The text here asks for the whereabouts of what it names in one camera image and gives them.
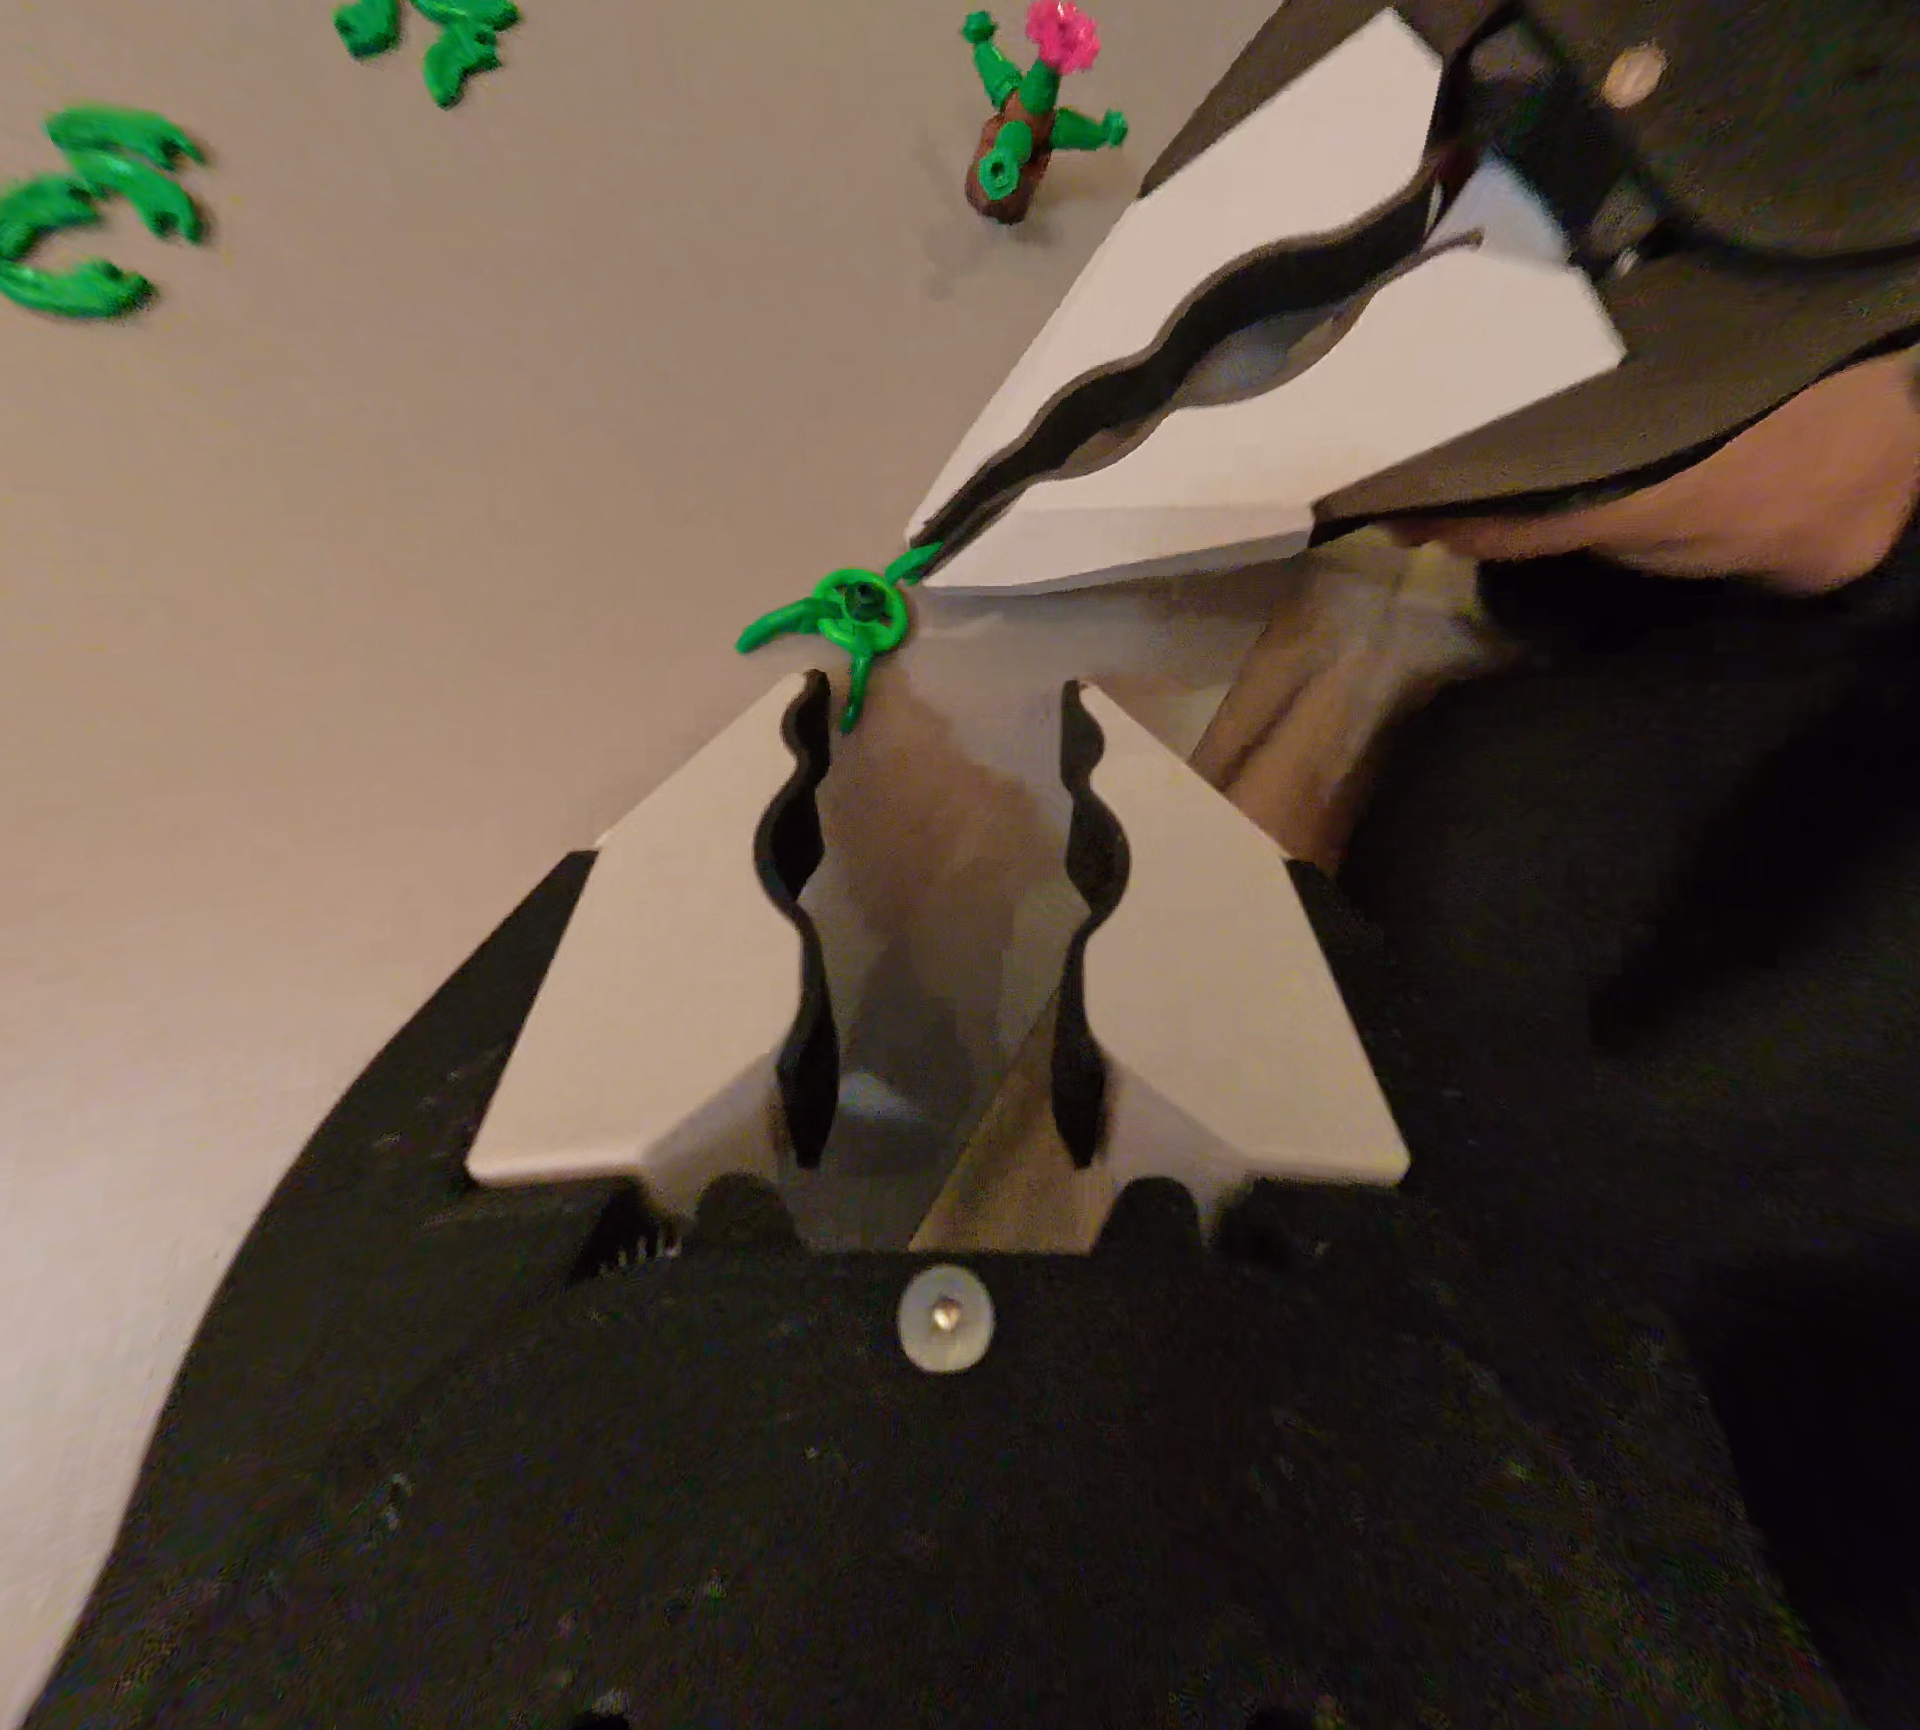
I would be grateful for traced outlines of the person's black jacket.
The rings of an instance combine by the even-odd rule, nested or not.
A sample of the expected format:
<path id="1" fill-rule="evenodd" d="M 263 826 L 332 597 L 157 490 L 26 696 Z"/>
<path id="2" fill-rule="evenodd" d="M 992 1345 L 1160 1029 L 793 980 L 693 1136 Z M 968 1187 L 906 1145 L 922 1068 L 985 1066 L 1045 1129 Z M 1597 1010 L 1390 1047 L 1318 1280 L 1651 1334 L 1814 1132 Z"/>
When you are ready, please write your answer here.
<path id="1" fill-rule="evenodd" d="M 1814 597 L 1475 591 L 1522 655 L 1399 729 L 1339 864 L 1425 1059 L 1415 1187 L 1681 1334 L 1856 1722 L 1912 1722 L 1912 527 Z"/>

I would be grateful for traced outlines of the green wheel stem piece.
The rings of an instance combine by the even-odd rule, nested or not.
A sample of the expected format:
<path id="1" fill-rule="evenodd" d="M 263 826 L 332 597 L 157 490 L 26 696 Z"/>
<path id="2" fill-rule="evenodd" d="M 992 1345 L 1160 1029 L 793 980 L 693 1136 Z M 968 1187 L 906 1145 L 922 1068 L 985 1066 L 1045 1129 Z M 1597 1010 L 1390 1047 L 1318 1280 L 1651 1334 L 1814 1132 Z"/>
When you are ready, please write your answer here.
<path id="1" fill-rule="evenodd" d="M 891 569 L 830 569 L 807 597 L 748 622 L 735 655 L 776 641 L 819 641 L 852 663 L 840 729 L 852 734 L 870 705 L 871 663 L 906 641 L 906 589 Z"/>

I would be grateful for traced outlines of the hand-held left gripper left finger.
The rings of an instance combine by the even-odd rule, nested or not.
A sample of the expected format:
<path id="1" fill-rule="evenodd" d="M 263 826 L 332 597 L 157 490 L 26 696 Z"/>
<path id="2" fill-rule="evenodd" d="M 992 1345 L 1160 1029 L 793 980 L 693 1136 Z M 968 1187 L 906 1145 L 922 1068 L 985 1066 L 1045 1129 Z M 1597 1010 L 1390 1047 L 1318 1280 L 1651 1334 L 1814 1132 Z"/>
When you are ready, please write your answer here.
<path id="1" fill-rule="evenodd" d="M 592 851 L 463 1173 L 632 1180 L 693 1212 L 724 1173 L 819 1169 L 840 1029 L 807 886 L 819 869 L 830 674 L 787 674 Z"/>

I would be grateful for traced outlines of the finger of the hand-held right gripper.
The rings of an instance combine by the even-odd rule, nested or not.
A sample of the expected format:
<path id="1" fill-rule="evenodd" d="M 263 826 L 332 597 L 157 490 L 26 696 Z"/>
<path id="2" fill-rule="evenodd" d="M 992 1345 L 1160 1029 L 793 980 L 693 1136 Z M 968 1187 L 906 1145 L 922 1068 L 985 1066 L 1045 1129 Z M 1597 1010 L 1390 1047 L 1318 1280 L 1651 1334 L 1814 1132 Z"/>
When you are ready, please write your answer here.
<path id="1" fill-rule="evenodd" d="M 924 591 L 1041 597 L 1309 549 L 1309 506 L 1621 368 L 1621 335 L 1522 171 L 1484 168 L 1415 267 L 1256 390 L 1171 402 L 1119 452 L 942 535 Z"/>
<path id="2" fill-rule="evenodd" d="M 1339 305 L 1425 242 L 1441 57 L 1380 14 L 1141 189 L 922 502 L 961 540 L 1098 432 L 1157 414 L 1239 321 Z"/>

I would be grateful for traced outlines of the person's right hand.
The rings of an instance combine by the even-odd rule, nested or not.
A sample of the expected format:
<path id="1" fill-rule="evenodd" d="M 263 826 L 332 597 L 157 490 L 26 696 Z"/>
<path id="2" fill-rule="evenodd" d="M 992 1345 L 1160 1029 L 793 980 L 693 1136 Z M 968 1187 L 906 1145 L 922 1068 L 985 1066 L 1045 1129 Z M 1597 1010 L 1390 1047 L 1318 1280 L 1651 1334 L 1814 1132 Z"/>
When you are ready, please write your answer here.
<path id="1" fill-rule="evenodd" d="M 1751 583 L 1814 597 L 1881 569 L 1912 502 L 1912 349 L 1886 349 L 1638 497 L 1545 520 L 1402 520 L 1383 535 L 1463 561 L 1597 560 L 1664 583 Z"/>

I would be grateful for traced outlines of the small brick flower plant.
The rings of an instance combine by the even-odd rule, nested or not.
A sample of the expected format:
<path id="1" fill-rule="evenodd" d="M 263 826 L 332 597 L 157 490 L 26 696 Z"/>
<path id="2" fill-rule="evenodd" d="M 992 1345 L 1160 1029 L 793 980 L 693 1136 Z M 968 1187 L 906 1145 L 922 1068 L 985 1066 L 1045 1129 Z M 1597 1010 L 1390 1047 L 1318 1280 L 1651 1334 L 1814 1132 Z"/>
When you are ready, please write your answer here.
<path id="1" fill-rule="evenodd" d="M 1010 63 L 987 14 L 971 14 L 961 38 L 971 48 L 971 75 L 987 96 L 987 121 L 968 168 L 971 215 L 1023 227 L 1053 156 L 1129 144 L 1134 126 L 1119 112 L 1088 113 L 1061 105 L 1061 81 L 1098 63 L 1098 17 L 1072 0 L 1028 0 L 1028 63 Z"/>

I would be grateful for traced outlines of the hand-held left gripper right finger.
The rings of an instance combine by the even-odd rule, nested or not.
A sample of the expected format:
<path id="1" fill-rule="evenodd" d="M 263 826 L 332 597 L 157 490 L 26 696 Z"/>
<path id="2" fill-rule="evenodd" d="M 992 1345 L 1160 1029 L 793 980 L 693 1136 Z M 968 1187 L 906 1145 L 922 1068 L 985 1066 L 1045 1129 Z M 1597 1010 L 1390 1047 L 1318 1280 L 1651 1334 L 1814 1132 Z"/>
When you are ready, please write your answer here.
<path id="1" fill-rule="evenodd" d="M 1201 1229 L 1251 1189 L 1390 1189 L 1402 1129 L 1270 834 L 1094 682 L 1055 696 L 1061 874 L 1088 910 L 1053 1010 L 1053 1129 L 1098 1229 L 1139 1180 Z"/>

